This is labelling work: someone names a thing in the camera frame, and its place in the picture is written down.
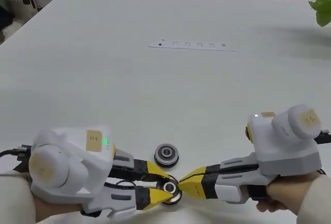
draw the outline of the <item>green plant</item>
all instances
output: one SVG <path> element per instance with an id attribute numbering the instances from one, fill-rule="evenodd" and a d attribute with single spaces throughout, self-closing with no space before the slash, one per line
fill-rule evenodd
<path id="1" fill-rule="evenodd" d="M 309 4 L 316 11 L 316 21 L 319 26 L 331 22 L 331 0 L 316 0 Z"/>

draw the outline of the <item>wrist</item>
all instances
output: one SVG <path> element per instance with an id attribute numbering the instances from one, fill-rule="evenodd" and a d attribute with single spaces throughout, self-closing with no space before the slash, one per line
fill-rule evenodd
<path id="1" fill-rule="evenodd" d="M 312 182 L 320 173 L 281 177 L 267 186 L 268 195 L 297 215 Z"/>
<path id="2" fill-rule="evenodd" d="M 81 204 L 50 204 L 34 197 L 36 210 L 36 223 L 54 215 L 78 212 L 82 209 Z"/>

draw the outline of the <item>metal bearing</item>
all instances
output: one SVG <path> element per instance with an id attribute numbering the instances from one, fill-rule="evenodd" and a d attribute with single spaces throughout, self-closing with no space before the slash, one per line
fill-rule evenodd
<path id="1" fill-rule="evenodd" d="M 162 202 L 162 205 L 172 206 L 176 205 L 182 198 L 182 191 L 178 188 L 178 180 L 172 175 L 169 175 L 170 180 L 166 182 L 158 182 L 156 184 L 157 189 L 164 190 L 173 194 L 173 197 L 165 202 Z"/>
<path id="2" fill-rule="evenodd" d="M 165 168 L 171 168 L 178 163 L 178 150 L 171 144 L 159 145 L 154 154 L 155 162 Z"/>

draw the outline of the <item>table surface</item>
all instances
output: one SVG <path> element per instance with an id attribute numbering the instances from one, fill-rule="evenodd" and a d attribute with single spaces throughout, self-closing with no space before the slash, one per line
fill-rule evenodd
<path id="1" fill-rule="evenodd" d="M 160 38 L 222 40 L 236 52 L 149 48 Z M 108 124 L 117 147 L 153 160 L 160 143 L 179 150 L 169 170 L 246 156 L 247 117 L 297 103 L 331 127 L 331 30 L 301 0 L 54 0 L 0 46 L 1 149 L 30 143 L 43 127 Z M 321 146 L 331 172 L 331 146 Z M 16 162 L 5 158 L 1 170 Z M 109 223 L 59 216 L 46 223 Z M 295 223 L 185 196 L 125 222 Z"/>

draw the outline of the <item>human hand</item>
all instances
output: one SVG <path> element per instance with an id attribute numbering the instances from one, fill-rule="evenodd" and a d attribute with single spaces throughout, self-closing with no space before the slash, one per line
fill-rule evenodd
<path id="1" fill-rule="evenodd" d="M 33 197 L 36 209 L 36 223 L 54 215 L 78 212 L 82 209 L 80 204 L 51 204 Z"/>
<path id="2" fill-rule="evenodd" d="M 319 172 L 313 172 L 276 179 L 266 187 L 268 195 L 273 199 L 272 202 L 259 202 L 257 209 L 260 212 L 289 209 L 297 215 L 310 185 L 319 176 L 321 176 Z"/>

